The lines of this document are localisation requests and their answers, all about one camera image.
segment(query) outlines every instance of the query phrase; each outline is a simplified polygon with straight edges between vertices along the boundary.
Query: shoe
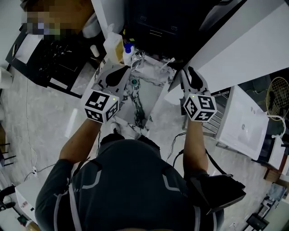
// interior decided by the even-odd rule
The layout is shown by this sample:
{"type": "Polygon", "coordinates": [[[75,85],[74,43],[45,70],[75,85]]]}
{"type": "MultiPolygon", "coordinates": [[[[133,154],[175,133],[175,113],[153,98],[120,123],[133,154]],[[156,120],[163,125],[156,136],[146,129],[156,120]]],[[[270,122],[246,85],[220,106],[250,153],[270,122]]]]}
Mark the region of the shoe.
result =
{"type": "Polygon", "coordinates": [[[113,122],[110,124],[110,132],[111,134],[119,134],[121,135],[121,128],[118,123],[113,122]]]}

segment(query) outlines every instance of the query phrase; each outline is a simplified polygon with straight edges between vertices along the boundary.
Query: white box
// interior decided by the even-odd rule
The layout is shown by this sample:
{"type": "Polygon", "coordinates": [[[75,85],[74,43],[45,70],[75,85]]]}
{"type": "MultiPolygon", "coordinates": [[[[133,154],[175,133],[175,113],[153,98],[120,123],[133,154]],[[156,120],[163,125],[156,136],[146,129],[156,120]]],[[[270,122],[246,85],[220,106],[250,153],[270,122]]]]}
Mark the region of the white box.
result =
{"type": "Polygon", "coordinates": [[[87,117],[99,123],[106,123],[119,111],[119,97],[89,89],[81,98],[87,117]]]}
{"type": "Polygon", "coordinates": [[[189,94],[184,108],[191,121],[208,122],[216,113],[216,100],[212,96],[189,94]]]}

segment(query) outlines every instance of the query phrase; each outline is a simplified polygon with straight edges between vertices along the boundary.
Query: plastic bottle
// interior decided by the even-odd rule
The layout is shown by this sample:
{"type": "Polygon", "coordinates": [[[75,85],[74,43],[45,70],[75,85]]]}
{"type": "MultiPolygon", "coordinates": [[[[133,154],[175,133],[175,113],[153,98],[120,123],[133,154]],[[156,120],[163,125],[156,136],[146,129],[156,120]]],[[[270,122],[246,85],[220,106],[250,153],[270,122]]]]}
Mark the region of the plastic bottle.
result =
{"type": "Polygon", "coordinates": [[[134,47],[131,43],[125,44],[125,50],[123,52],[123,62],[125,65],[130,66],[131,65],[131,57],[134,54],[134,47]]]}
{"type": "Polygon", "coordinates": [[[103,46],[107,52],[108,58],[112,63],[119,64],[122,60],[123,55],[123,42],[122,36],[112,32],[114,24],[109,25],[107,28],[108,34],[107,39],[103,46]]]}

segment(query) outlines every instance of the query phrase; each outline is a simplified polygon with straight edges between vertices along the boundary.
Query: gray floor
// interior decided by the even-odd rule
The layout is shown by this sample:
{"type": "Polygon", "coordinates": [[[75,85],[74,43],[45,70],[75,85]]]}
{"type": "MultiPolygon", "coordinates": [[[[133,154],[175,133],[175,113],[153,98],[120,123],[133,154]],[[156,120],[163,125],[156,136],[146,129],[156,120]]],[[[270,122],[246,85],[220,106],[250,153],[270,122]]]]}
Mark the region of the gray floor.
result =
{"type": "MultiPolygon", "coordinates": [[[[1,170],[0,180],[4,186],[11,182],[16,185],[22,183],[32,171],[32,166],[41,170],[54,164],[62,146],[85,120],[79,99],[37,86],[14,69],[11,72],[14,75],[13,85],[11,89],[4,90],[1,96],[1,104],[5,109],[2,125],[11,142],[9,156],[17,157],[15,164],[1,170]],[[76,117],[69,131],[67,127],[73,112],[76,117]]],[[[164,160],[170,152],[173,138],[182,132],[182,123],[179,107],[164,101],[155,127],[149,134],[149,138],[161,147],[164,160]]],[[[109,134],[109,124],[104,125],[101,131],[101,138],[109,134]]],[[[183,148],[184,140],[184,136],[177,138],[169,163],[172,163],[174,156],[183,148]]],[[[96,141],[91,156],[95,156],[97,144],[96,141]]],[[[225,209],[222,227],[223,231],[240,230],[245,224],[245,218],[258,208],[270,187],[270,182],[263,180],[266,169],[246,156],[216,147],[216,141],[211,138],[205,138],[205,145],[221,168],[246,186],[246,197],[225,209]]],[[[176,169],[183,174],[182,157],[177,160],[176,169]]],[[[50,170],[51,167],[38,173],[39,179],[44,181],[50,170]]],[[[211,164],[209,174],[218,174],[211,164]]]]}

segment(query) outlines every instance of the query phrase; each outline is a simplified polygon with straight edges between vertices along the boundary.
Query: dark t-shirt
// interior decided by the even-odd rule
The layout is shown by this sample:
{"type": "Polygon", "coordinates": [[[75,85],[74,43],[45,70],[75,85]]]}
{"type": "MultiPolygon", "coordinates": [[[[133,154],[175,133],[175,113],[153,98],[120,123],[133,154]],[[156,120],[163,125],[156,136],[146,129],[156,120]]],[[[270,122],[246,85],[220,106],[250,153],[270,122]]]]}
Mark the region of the dark t-shirt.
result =
{"type": "MultiPolygon", "coordinates": [[[[72,168],[59,160],[38,195],[36,219],[43,231],[54,230],[56,198],[67,190],[72,168]]],[[[82,230],[194,229],[195,210],[185,180],[157,149],[141,141],[109,145],[80,169],[72,185],[82,230]]],[[[58,230],[74,228],[69,195],[62,196],[57,220],[58,230]]]]}

